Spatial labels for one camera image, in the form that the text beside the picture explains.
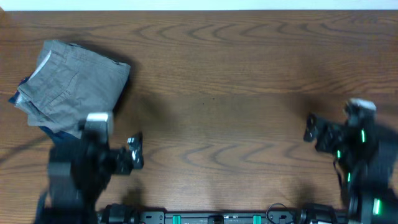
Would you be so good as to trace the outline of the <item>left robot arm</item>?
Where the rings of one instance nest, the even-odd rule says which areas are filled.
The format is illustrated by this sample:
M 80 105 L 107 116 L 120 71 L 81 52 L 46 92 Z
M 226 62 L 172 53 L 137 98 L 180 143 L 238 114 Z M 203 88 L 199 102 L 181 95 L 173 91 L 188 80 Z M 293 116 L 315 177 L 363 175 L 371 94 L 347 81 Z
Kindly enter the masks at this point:
M 144 166 L 142 133 L 127 143 L 127 147 L 111 149 L 107 134 L 85 131 L 81 139 L 53 147 L 49 187 L 39 198 L 35 223 L 139 223 L 139 213 L 126 205 L 111 204 L 96 211 L 112 175 L 130 175 Z

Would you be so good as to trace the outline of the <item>folded dark blue garment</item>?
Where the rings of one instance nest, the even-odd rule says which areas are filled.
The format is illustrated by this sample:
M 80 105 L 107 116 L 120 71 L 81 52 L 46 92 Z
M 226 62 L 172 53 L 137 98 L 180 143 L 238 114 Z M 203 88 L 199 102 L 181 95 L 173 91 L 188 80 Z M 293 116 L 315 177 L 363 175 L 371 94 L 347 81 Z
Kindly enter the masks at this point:
M 62 103 L 69 97 L 64 86 L 42 77 L 26 77 L 9 99 L 27 115 L 29 126 L 39 127 L 55 144 L 76 139 L 78 121 Z

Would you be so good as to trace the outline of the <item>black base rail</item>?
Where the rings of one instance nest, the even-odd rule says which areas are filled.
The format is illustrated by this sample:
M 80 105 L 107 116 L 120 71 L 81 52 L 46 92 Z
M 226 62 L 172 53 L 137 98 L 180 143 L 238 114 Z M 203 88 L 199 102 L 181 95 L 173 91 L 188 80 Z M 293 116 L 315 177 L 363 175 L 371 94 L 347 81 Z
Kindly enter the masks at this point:
M 97 212 L 98 223 L 105 224 L 348 224 L 344 211 L 331 206 L 306 204 L 288 208 L 281 203 L 258 211 L 169 212 L 138 209 L 112 204 Z

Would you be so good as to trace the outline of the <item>grey shorts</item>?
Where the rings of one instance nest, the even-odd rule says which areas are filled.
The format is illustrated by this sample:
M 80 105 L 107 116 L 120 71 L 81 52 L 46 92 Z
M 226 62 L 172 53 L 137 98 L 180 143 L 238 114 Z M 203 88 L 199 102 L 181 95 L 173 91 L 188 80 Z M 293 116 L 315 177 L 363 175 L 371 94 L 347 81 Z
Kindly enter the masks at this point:
M 116 105 L 130 65 L 60 40 L 46 40 L 32 75 L 11 98 L 30 126 L 80 138 L 79 121 Z

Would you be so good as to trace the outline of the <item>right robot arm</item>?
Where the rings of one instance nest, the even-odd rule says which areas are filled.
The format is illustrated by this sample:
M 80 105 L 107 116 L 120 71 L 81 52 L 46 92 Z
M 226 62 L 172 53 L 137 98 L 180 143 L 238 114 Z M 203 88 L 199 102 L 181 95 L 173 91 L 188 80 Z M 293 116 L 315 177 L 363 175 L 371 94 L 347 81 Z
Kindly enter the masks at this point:
M 346 219 L 350 223 L 397 223 L 397 194 L 389 185 L 397 160 L 397 133 L 374 115 L 335 123 L 310 113 L 304 141 L 333 155 Z

